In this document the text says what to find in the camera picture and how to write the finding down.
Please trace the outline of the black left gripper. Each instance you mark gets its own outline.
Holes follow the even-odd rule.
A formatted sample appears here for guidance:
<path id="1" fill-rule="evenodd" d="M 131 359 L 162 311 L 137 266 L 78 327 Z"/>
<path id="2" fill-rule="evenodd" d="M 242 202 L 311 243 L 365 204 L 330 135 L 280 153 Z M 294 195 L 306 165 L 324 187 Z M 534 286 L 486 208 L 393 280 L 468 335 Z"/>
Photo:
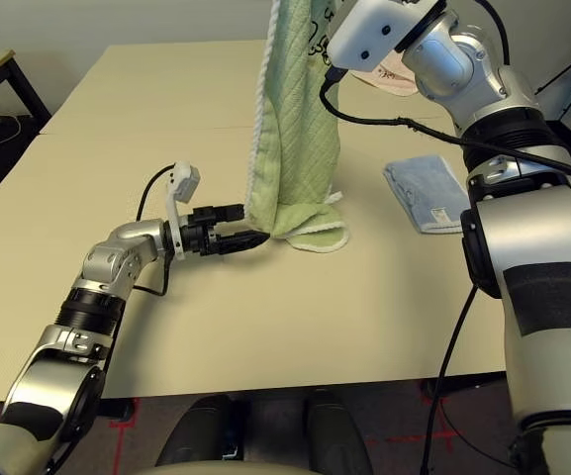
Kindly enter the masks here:
<path id="1" fill-rule="evenodd" d="M 185 216 L 179 228 L 184 252 L 206 255 L 226 255 L 256 248 L 270 239 L 270 234 L 246 230 L 228 236 L 218 235 L 217 223 L 232 223 L 244 219 L 243 204 L 198 207 Z"/>

